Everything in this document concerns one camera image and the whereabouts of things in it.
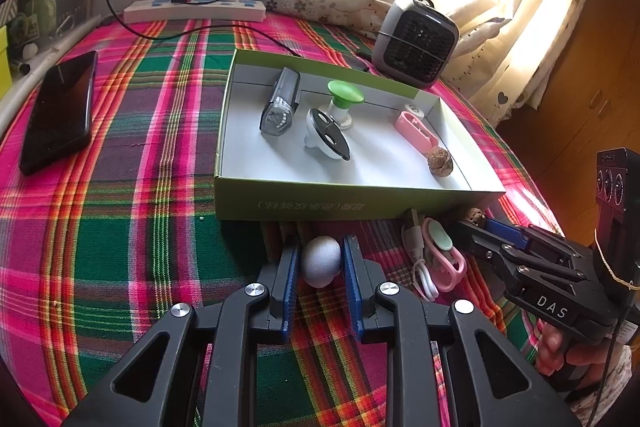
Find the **string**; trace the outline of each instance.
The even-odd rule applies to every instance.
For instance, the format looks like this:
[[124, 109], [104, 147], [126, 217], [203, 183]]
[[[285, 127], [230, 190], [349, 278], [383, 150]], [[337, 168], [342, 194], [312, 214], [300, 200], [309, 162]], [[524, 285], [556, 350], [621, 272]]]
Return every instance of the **string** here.
[[607, 263], [607, 260], [604, 258], [604, 254], [602, 253], [602, 248], [600, 247], [600, 244], [598, 242], [598, 230], [593, 229], [593, 237], [595, 237], [596, 239], [596, 246], [598, 247], [598, 251], [600, 252], [600, 258], [602, 259], [602, 263], [604, 264], [604, 266], [607, 267], [607, 270], [609, 270], [609, 275], [611, 276], [611, 278], [615, 282], [620, 283], [623, 286], [626, 286], [632, 291], [636, 291], [636, 292], [640, 291], [640, 286], [634, 286], [630, 282], [626, 282], [625, 280], [620, 279], [620, 277], [617, 277], [616, 274], [613, 273], [613, 270], [609, 266], [609, 263]]

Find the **wooden cabinet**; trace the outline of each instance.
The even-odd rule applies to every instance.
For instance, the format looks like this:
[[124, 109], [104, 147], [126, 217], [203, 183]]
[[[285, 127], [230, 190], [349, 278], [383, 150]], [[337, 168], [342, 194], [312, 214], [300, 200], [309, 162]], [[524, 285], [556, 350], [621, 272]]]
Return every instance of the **wooden cabinet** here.
[[564, 233], [590, 244], [596, 152], [640, 152], [640, 0], [587, 0], [539, 110], [516, 110], [497, 130]]

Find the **space heater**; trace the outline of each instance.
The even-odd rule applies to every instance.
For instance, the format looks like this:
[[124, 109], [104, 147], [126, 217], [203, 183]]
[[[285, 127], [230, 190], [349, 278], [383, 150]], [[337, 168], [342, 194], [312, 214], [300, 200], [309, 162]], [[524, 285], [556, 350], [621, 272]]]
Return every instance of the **space heater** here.
[[371, 54], [376, 69], [423, 89], [447, 64], [460, 33], [455, 23], [418, 0], [395, 0]]

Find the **heater grille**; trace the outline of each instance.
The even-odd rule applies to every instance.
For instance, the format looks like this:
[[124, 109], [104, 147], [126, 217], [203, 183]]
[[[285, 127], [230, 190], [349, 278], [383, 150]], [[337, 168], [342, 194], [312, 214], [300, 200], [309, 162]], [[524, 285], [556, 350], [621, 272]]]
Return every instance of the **heater grille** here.
[[384, 52], [385, 64], [419, 82], [436, 81], [457, 43], [449, 20], [443, 19], [446, 25], [415, 11], [402, 13]]

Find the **screw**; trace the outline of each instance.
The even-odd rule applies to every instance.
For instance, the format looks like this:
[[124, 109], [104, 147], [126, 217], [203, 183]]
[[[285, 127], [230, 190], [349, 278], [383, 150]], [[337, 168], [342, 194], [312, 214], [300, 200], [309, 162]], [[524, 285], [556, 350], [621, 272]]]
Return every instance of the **screw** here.
[[474, 310], [474, 305], [472, 302], [466, 301], [465, 299], [460, 299], [459, 301], [455, 301], [453, 303], [453, 307], [456, 309], [458, 313], [469, 314]]
[[259, 282], [252, 282], [244, 287], [244, 293], [249, 295], [250, 297], [257, 297], [258, 295], [262, 295], [264, 293], [264, 286]]
[[400, 291], [400, 288], [396, 283], [387, 281], [380, 285], [380, 291], [384, 295], [395, 295]]
[[184, 317], [185, 315], [188, 315], [190, 311], [191, 311], [191, 306], [189, 306], [185, 302], [174, 304], [174, 307], [171, 308], [171, 314], [174, 317]]

